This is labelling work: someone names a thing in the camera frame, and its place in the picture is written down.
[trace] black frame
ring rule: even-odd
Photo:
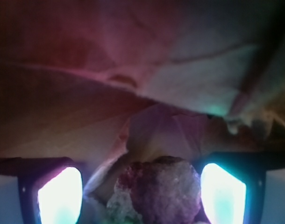
[[[74,161],[68,157],[0,158],[0,175],[18,177],[21,213],[25,224],[41,223],[37,192],[67,167],[77,168]]]
[[[285,168],[285,151],[259,153],[212,153],[193,164],[201,175],[203,168],[215,163],[246,184],[246,201],[243,223],[261,222],[266,171]],[[199,221],[208,222],[203,212]]]

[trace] stone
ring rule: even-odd
[[[172,156],[130,164],[107,203],[114,223],[191,224],[199,210],[200,177],[188,161]]]

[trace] rock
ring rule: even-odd
[[[199,210],[199,175],[188,161],[171,156],[130,164],[107,203],[115,223],[191,224]]]

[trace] bright white light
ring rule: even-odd
[[[82,203],[82,180],[79,170],[64,169],[38,191],[42,224],[75,224]]]
[[[201,198],[212,224],[242,224],[246,185],[215,163],[201,174]]]

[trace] white surface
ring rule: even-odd
[[[266,173],[261,224],[285,224],[285,169]]]
[[[82,203],[80,172],[73,167],[64,169],[38,191],[42,224],[74,224]]]
[[[201,198],[212,224],[242,224],[246,185],[215,163],[201,174]]]
[[[22,224],[18,179],[0,175],[0,224]]]

